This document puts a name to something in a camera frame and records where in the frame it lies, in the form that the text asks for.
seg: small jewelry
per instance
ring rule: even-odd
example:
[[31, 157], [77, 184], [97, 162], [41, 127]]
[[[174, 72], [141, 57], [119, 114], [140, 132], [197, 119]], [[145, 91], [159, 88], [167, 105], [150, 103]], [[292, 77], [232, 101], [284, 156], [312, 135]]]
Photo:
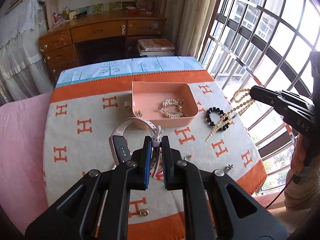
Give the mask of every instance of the small jewelry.
[[226, 166], [225, 170], [226, 172], [230, 172], [233, 169], [233, 165], [228, 164], [228, 166]]
[[143, 217], [146, 217], [147, 215], [149, 215], [149, 210], [147, 208], [143, 208], [140, 210], [140, 215], [142, 215]]
[[[207, 118], [207, 122], [210, 124], [210, 126], [214, 127], [215, 123], [211, 120], [210, 118], [210, 114], [211, 112], [217, 112], [218, 114], [221, 114], [222, 116], [224, 115], [223, 110], [220, 110], [220, 108], [215, 108], [215, 107], [210, 107], [209, 110], [207, 110], [205, 117]], [[220, 129], [218, 131], [225, 131], [226, 129], [229, 128], [229, 124], [226, 123], [225, 125], [223, 125], [222, 127], [220, 127]]]
[[[162, 101], [162, 106], [159, 107], [158, 109], [163, 111], [165, 116], [168, 118], [179, 118], [179, 117], [183, 117], [182, 104], [183, 104], [183, 101], [180, 101], [179, 99], [168, 98]], [[169, 112], [169, 111], [163, 110], [164, 108], [170, 107], [170, 106], [176, 106], [178, 108], [178, 112]]]
[[137, 117], [142, 117], [142, 113], [141, 113], [140, 110], [134, 111], [134, 114], [135, 114]]
[[185, 159], [187, 162], [190, 162], [193, 157], [194, 157], [193, 154], [189, 154], [189, 155], [186, 155], [186, 156], [184, 157], [184, 159]]

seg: book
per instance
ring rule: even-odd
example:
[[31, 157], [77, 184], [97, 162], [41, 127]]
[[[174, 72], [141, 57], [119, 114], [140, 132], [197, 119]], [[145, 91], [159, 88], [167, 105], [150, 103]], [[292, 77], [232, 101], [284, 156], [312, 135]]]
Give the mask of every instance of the book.
[[138, 51], [140, 56], [147, 57], [169, 57], [174, 56], [174, 51], [172, 50], [156, 50], [156, 51], [141, 51], [140, 46], [138, 45]]
[[138, 40], [138, 44], [144, 51], [174, 50], [174, 46], [166, 39]]

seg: metal screw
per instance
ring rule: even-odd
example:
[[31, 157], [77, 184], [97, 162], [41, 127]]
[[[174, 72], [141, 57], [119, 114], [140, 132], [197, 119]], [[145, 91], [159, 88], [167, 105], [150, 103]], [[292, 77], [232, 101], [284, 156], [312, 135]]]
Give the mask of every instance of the metal screw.
[[135, 161], [127, 161], [126, 164], [128, 167], [134, 167], [137, 163]]
[[96, 177], [96, 176], [98, 176], [98, 174], [99, 174], [98, 170], [89, 171], [89, 176], [91, 176], [91, 177]]
[[223, 170], [215, 170], [214, 174], [218, 177], [222, 177], [224, 175], [224, 171]]
[[179, 166], [186, 166], [187, 165], [187, 162], [186, 161], [184, 161], [184, 160], [178, 160], [177, 161], [177, 165], [179, 165]]

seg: cable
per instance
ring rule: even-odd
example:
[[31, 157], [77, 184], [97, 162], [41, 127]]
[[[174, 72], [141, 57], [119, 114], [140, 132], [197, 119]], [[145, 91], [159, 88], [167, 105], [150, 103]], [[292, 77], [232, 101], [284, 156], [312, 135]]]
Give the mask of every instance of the cable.
[[268, 207], [270, 207], [274, 203], [274, 201], [277, 200], [277, 198], [282, 194], [282, 192], [286, 189], [286, 187], [289, 186], [291, 181], [292, 181], [292, 178], [288, 181], [288, 183], [284, 186], [284, 188], [280, 191], [280, 193], [276, 196], [276, 198], [273, 201], [271, 201], [268, 206], [266, 206], [266, 209], [268, 209]]

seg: orange stripe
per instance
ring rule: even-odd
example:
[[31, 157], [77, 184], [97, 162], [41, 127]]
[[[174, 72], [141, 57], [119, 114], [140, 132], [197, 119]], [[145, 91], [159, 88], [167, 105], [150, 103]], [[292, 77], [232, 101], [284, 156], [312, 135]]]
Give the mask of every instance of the orange stripe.
[[128, 225], [128, 240], [180, 240], [186, 238], [184, 212], [145, 223]]
[[[260, 160], [244, 176], [238, 179], [237, 183], [247, 193], [252, 195], [266, 180], [266, 178], [267, 173], [264, 169], [262, 160]], [[145, 223], [128, 225], [129, 240], [180, 240], [185, 237], [183, 212]]]
[[212, 82], [214, 79], [206, 70], [168, 71], [105, 78], [55, 88], [51, 103], [113, 92], [129, 91], [132, 89], [132, 81], [181, 82], [190, 84]]
[[266, 178], [267, 173], [264, 169], [262, 160], [260, 160], [246, 174], [238, 179], [237, 183], [241, 188], [252, 195], [262, 185]]

